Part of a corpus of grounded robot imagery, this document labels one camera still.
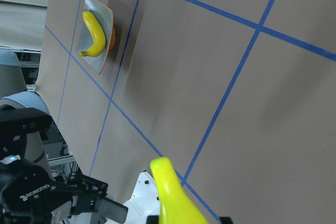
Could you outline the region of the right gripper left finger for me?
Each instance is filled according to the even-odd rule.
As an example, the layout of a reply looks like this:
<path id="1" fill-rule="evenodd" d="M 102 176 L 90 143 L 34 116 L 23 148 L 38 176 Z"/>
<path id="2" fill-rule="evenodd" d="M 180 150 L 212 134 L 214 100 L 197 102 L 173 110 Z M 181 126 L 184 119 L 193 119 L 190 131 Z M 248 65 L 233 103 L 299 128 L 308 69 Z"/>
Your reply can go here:
<path id="1" fill-rule="evenodd" d="M 148 215 L 146 224 L 159 224 L 159 215 Z"/>

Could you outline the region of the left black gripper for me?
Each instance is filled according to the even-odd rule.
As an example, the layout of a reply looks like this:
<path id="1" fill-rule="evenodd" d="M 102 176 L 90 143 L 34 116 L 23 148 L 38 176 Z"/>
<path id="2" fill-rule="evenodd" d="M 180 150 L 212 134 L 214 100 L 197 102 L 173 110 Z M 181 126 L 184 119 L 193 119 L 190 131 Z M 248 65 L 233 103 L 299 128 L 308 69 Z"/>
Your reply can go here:
<path id="1" fill-rule="evenodd" d="M 1 223 L 59 223 L 71 215 L 73 196 L 79 201 L 71 223 L 125 223 L 128 207 L 104 198 L 108 184 L 82 173 L 70 173 L 67 192 L 45 169 L 19 156 L 1 161 Z"/>

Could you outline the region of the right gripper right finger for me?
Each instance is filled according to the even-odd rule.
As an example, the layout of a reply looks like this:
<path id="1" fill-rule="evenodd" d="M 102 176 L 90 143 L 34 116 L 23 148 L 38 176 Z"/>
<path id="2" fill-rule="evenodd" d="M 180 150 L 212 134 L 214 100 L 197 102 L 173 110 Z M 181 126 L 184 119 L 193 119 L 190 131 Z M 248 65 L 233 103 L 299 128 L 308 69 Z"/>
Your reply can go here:
<path id="1" fill-rule="evenodd" d="M 231 217 L 219 217 L 220 224 L 232 224 Z"/>

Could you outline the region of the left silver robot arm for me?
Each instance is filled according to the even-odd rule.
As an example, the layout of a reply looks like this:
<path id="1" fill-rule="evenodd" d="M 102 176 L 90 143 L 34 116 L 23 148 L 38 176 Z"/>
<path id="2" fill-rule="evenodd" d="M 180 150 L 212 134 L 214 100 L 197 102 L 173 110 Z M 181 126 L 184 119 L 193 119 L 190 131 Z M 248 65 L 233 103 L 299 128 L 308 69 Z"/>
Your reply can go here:
<path id="1" fill-rule="evenodd" d="M 1 223 L 68 223 L 82 213 L 124 223 L 128 208 L 108 198 L 107 183 L 80 171 L 53 178 L 40 137 L 52 120 L 27 90 L 17 54 L 2 49 Z"/>

